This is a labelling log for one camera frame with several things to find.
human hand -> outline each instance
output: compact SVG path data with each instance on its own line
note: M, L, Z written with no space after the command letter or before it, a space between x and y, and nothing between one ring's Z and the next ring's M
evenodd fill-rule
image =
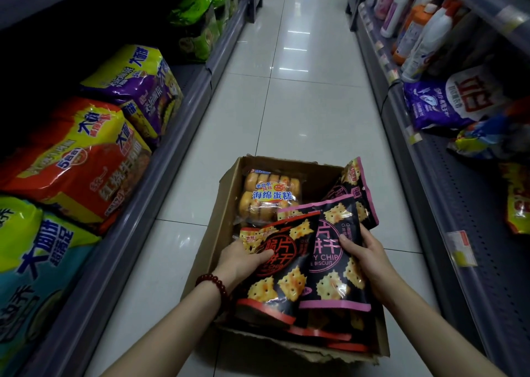
M225 247L219 263L213 274L225 285L228 293L231 293L236 286L247 279L258 266L267 262L274 250L265 250L258 254L249 254L243 246L243 242L238 239L229 246Z
M361 235L366 247L355 244L344 235L339 237L340 244L348 253L357 257L362 271L370 280L375 297L388 307L397 285L404 284L405 281L388 260L381 242L362 224Z

torn cardboard edge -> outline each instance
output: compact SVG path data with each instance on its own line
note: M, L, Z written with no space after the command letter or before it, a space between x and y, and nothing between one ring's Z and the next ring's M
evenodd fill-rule
M219 189L214 209L208 223L206 232L195 256L188 280L184 286L182 297L186 297L195 287L195 281L203 273L211 273L221 254L222 249L232 242L237 203L243 191L244 175L243 169L252 167L265 171L276 169L286 174L289 172L304 173L306 182L303 185L304 201L319 202L330 188L333 187L342 175L341 166L319 165L317 162L303 162L301 160L276 159L264 156L241 156L232 167L222 176L219 181ZM374 342L370 345L376 348L371 354L360 354L344 352L331 348L323 348L312 345L304 345L291 341L282 341L262 337L243 331L233 330L237 334L254 336L261 339L269 339L278 345L286 347L301 355L310 362L326 362L333 358L339 358L345 362L363 361L377 364L377 357L390 356L388 347L388 335L386 332L385 316L383 306L378 301L372 302L372 314L375 319L375 333L372 337Z

